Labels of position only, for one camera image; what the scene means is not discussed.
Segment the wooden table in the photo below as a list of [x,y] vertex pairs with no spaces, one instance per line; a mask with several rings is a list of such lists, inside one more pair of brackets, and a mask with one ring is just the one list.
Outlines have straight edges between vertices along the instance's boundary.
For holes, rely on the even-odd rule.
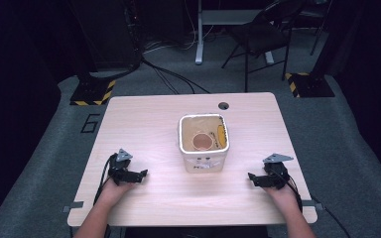
[[[229,108],[218,107],[226,102]],[[228,127],[230,149],[219,173],[190,174],[178,147],[178,123],[186,114],[219,113]],[[133,155],[129,170],[148,170],[114,207],[114,226],[204,226],[284,223],[269,195],[247,173],[264,175],[263,159],[284,162],[302,200],[311,200],[292,142],[272,93],[227,93],[113,97],[104,115],[67,223],[80,226],[92,207],[107,159],[122,148]],[[309,223],[318,216],[304,207]]]

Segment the chair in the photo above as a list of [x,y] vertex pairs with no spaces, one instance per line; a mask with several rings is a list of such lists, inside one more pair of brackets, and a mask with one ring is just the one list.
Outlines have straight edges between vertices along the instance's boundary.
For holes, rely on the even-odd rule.
[[[262,9],[252,22],[228,30],[229,35],[236,41],[237,45],[221,68],[224,68],[230,59],[245,55],[245,92],[248,89],[249,73],[277,63],[284,63],[282,75],[282,80],[284,80],[293,23],[302,11],[304,4],[305,0],[275,0]],[[244,53],[236,53],[239,47],[243,48]],[[280,48],[286,48],[286,55],[283,60],[249,70],[249,55],[258,58],[267,52]]]
[[299,14],[298,20],[301,21],[314,21],[317,22],[318,27],[315,35],[317,36],[315,39],[314,46],[311,51],[311,56],[315,52],[315,48],[317,47],[318,40],[320,38],[320,34],[323,30],[323,26],[326,22],[327,15],[329,13],[330,6],[332,5],[332,0],[310,0],[303,8],[302,12]]

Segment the wire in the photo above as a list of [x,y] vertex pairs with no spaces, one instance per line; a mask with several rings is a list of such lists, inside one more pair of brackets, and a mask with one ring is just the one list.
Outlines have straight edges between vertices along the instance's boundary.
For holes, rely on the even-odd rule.
[[188,9],[187,0],[184,0],[184,2],[185,2],[185,8],[187,10],[188,18],[190,19],[191,29],[193,32],[193,41],[191,41],[190,46],[188,46],[187,48],[181,49],[181,50],[189,50],[193,46],[193,44],[196,42],[196,30],[194,29],[194,25],[193,25],[193,22],[191,20],[191,14],[190,14],[190,10]]
[[295,193],[295,195],[300,196],[300,195],[299,195],[299,190],[297,189],[297,186],[296,186],[296,183],[295,183],[295,181],[293,180],[293,178],[292,178],[291,176],[289,176],[289,177],[290,177],[290,179],[292,180],[294,186],[292,186],[287,180],[285,180],[285,179],[284,179],[282,176],[280,176],[277,172],[275,172],[275,171],[273,171],[273,170],[270,170],[270,171],[271,171],[272,173],[274,173],[276,176],[278,176],[278,178],[280,178],[283,182],[285,182],[286,185],[288,185],[288,186],[292,189],[292,191]]
[[106,182],[110,179],[110,178],[107,178],[106,181],[103,182],[103,180],[104,180],[104,175],[106,175],[107,166],[109,165],[109,162],[110,162],[110,158],[107,159],[107,162],[106,162],[106,164],[104,165],[104,170],[103,170],[103,173],[101,174],[100,184],[99,184],[99,186],[98,186],[98,190],[97,190],[97,193],[95,194],[94,202],[93,202],[92,204],[95,204],[95,202],[97,201],[98,197],[101,195],[101,191],[103,190],[104,185],[105,185]]
[[159,76],[159,78],[162,79],[163,83],[166,85],[166,87],[174,94],[179,94],[179,92],[172,86],[172,84],[167,80],[167,78],[156,68],[153,67],[153,70],[156,72],[156,74]]
[[174,76],[174,77],[177,77],[178,79],[184,81],[184,82],[190,87],[190,89],[191,89],[191,91],[192,91],[193,94],[195,94],[195,91],[194,91],[194,89],[193,89],[192,84],[193,84],[194,86],[200,88],[202,91],[204,91],[204,92],[206,92],[206,93],[210,93],[210,92],[209,92],[208,90],[206,90],[205,88],[203,88],[203,87],[201,87],[200,85],[196,84],[195,82],[193,82],[193,81],[191,81],[191,80],[189,80],[189,79],[187,79],[187,78],[181,76],[180,74],[177,74],[177,73],[175,73],[175,72],[169,71],[169,70],[167,70],[167,69],[165,69],[165,68],[162,68],[162,67],[155,66],[155,65],[153,65],[152,63],[148,62],[148,61],[147,61],[146,59],[144,59],[144,58],[142,58],[141,61],[142,61],[142,63],[144,63],[144,64],[146,64],[146,65],[148,65],[148,66],[150,66],[150,67],[152,67],[152,68],[155,68],[156,70],[158,70],[158,71],[160,71],[160,72],[165,72],[165,73],[167,73],[167,74],[170,74],[170,75],[172,75],[172,76]]
[[114,79],[118,79],[120,77],[128,75],[129,73],[135,71],[138,67],[139,67],[139,64],[136,63],[136,64],[133,64],[132,67],[128,68],[128,70],[124,71],[124,72],[119,72],[119,73],[116,73],[116,74],[113,74],[113,75],[110,75],[110,76],[104,76],[104,77],[96,77],[96,76],[92,76],[92,75],[90,77],[92,79],[96,79],[98,81],[114,80]]
[[[220,10],[220,9],[221,9],[221,0],[218,0],[218,10]],[[203,40],[205,40],[205,37],[208,36],[208,34],[212,31],[213,28],[214,28],[214,25],[211,25],[208,32],[205,34],[205,36],[202,37]]]
[[[311,194],[311,198],[316,202],[316,203],[320,203],[322,204],[316,197],[314,197],[312,194]],[[336,218],[335,215],[333,215],[332,212],[330,212],[329,209],[327,209],[325,206],[323,206],[324,210],[333,218],[333,220],[335,220],[335,222],[339,225],[339,227],[344,231],[345,235],[350,238],[351,236],[349,235],[347,229],[342,225],[341,222],[339,222],[339,220]]]
[[156,48],[158,47],[159,45],[161,45],[163,43],[163,41],[156,41],[156,42],[152,42],[152,43],[148,43],[145,47],[144,47],[144,50],[147,51],[147,50],[151,50],[153,48]]
[[[184,45],[193,45],[193,43],[185,43]],[[177,44],[175,45],[167,45],[167,46],[162,46],[162,47],[158,47],[158,48],[154,48],[154,49],[151,49],[151,50],[147,50],[145,52],[143,52],[143,54],[147,54],[147,53],[150,53],[150,52],[153,52],[153,51],[157,51],[157,50],[160,50],[160,49],[163,49],[163,48],[172,48],[172,47],[176,47]]]

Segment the hand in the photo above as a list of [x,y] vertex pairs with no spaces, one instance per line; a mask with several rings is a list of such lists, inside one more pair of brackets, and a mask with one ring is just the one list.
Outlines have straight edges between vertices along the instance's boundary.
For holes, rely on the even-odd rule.
[[110,178],[105,183],[97,202],[105,204],[111,208],[116,205],[123,194],[125,194],[125,192],[131,189],[133,186],[134,183],[131,182],[119,182],[119,185],[117,185],[114,180]]
[[296,195],[292,189],[286,184],[281,189],[274,187],[262,187],[273,198],[275,205],[282,213],[286,213],[291,208],[299,209]]

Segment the yellow black caution tape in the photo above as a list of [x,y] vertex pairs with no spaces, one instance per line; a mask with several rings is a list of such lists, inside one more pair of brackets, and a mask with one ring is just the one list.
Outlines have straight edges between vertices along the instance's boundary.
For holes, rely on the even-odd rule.
[[101,100],[97,101],[71,101],[70,105],[77,105],[77,106],[91,106],[91,105],[104,105],[109,100],[111,92],[113,91],[114,84],[116,83],[115,80],[112,80],[108,86],[107,90],[104,93],[104,96]]
[[297,87],[296,87],[296,84],[293,82],[292,80],[292,76],[294,74],[297,74],[297,75],[309,75],[308,73],[306,72],[298,72],[298,73],[286,73],[286,79],[287,81],[289,82],[289,85],[290,85],[290,90],[292,90],[292,93],[293,93],[293,96],[294,97],[301,97],[298,90],[297,90]]

